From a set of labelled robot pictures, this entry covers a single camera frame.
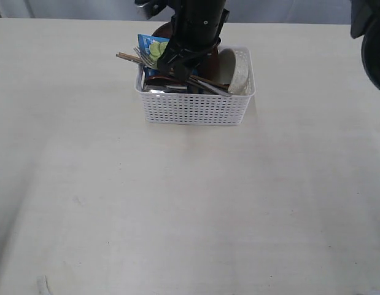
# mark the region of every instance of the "plastic basket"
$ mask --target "plastic basket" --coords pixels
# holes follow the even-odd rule
[[[245,95],[224,97],[183,93],[143,92],[143,68],[139,67],[135,89],[142,99],[146,120],[152,123],[188,125],[239,125],[251,97],[255,95],[255,82],[250,51],[245,47],[220,46],[219,50],[232,48],[243,54],[249,65],[249,80]]]

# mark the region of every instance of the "chopstick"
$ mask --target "chopstick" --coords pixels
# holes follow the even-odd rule
[[[137,63],[139,65],[144,65],[143,61],[139,57],[135,57],[134,55],[130,55],[127,53],[119,52],[118,54],[116,54],[116,57],[119,57],[119,58],[122,58],[122,59],[128,60],[128,61],[132,61],[133,63]],[[205,78],[202,78],[202,77],[199,77],[196,75],[190,75],[190,77],[194,78],[196,80],[200,80],[202,82],[208,83],[210,85],[216,86],[216,87],[221,88],[221,89],[228,90],[228,88],[229,88],[229,85],[223,85],[223,84],[220,84],[220,83],[217,83],[217,82],[214,82],[214,81],[211,81],[209,79],[205,79]]]

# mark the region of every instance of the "perforated basket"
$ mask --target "perforated basket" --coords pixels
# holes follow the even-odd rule
[[[228,47],[220,46],[219,50]],[[245,95],[197,95],[183,93],[149,93],[142,91],[143,68],[139,67],[135,89],[142,98],[146,120],[153,123],[189,125],[239,125],[252,96],[255,82],[250,51],[245,47],[229,47],[245,57],[249,80]]]

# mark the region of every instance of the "metal fork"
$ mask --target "metal fork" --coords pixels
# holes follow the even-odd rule
[[[151,69],[157,69],[157,61],[152,60],[146,53],[142,52],[139,47],[135,47],[134,51],[139,56],[139,58],[143,61],[143,63],[148,66]],[[228,93],[227,91],[221,90],[217,87],[214,87],[210,83],[207,83],[205,81],[201,81],[200,79],[197,79],[195,77],[190,76],[188,78],[188,82],[192,85],[195,84],[198,88],[206,89],[207,91],[210,91],[215,94],[219,94],[225,97],[231,97],[232,95]]]

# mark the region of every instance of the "tabletop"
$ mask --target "tabletop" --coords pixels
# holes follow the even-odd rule
[[[136,34],[0,19],[0,295],[380,289],[380,92],[349,26],[226,24],[257,93],[237,127],[150,124]]]

